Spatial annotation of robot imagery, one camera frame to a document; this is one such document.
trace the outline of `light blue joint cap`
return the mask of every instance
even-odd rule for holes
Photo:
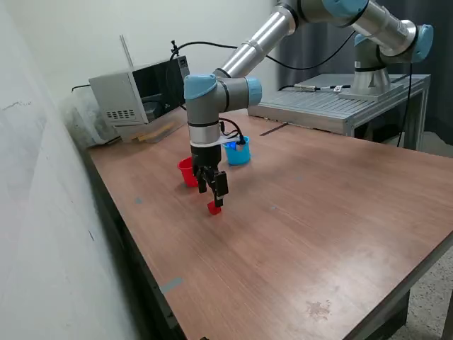
[[[368,0],[323,0],[324,7],[335,18],[353,18],[367,4]]]
[[[184,78],[184,99],[192,100],[208,94],[217,86],[217,78],[213,74],[194,74]]]
[[[263,98],[263,87],[261,81],[251,76],[246,77],[248,84],[248,106],[256,106]]]
[[[365,37],[364,35],[357,34],[354,38],[354,46],[357,46],[360,43],[363,43],[366,39],[367,39],[367,37]]]
[[[423,25],[418,28],[417,43],[413,49],[412,62],[422,62],[430,54],[434,40],[434,28],[431,25]]]

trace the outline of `robotic arm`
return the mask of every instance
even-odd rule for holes
[[[430,25],[400,21],[373,0],[282,0],[266,23],[246,40],[214,74],[187,76],[187,104],[194,175],[201,193],[212,189],[217,207],[228,193],[227,175],[217,168],[221,145],[231,142],[220,134],[219,114],[258,105],[260,82],[246,77],[287,35],[306,23],[352,26],[355,38],[357,94],[383,93],[390,87],[386,65],[423,61],[432,46]]]

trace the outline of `dark curtain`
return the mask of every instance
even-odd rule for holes
[[[431,74],[426,130],[437,133],[446,143],[453,145],[453,93],[449,85],[453,73],[453,3],[451,1],[381,0],[379,4],[400,19],[410,19],[421,25],[429,23],[435,28],[435,41],[429,57],[414,64],[414,74]],[[333,53],[352,32],[352,28],[336,28],[327,24],[307,24],[280,44],[280,59],[296,67],[319,63]],[[320,73],[353,73],[354,42],[350,42],[322,67],[309,71],[292,71],[280,68],[280,85],[295,84]],[[390,74],[405,74],[408,65],[392,65]]]

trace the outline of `plastic bag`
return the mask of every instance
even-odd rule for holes
[[[81,147],[103,145],[119,137],[117,130],[104,121],[91,87],[74,89],[60,110],[69,134]]]

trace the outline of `metal workbench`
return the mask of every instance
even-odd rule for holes
[[[409,78],[402,79],[402,76],[390,76],[392,82],[403,86],[377,102],[341,99],[332,91],[303,92],[285,89],[274,93],[258,107],[249,108],[248,114],[354,137],[356,128],[406,101]],[[304,81],[303,85],[346,85],[352,84],[353,80],[353,74],[321,74]],[[430,75],[413,75],[404,138],[406,149],[421,148],[429,89]]]

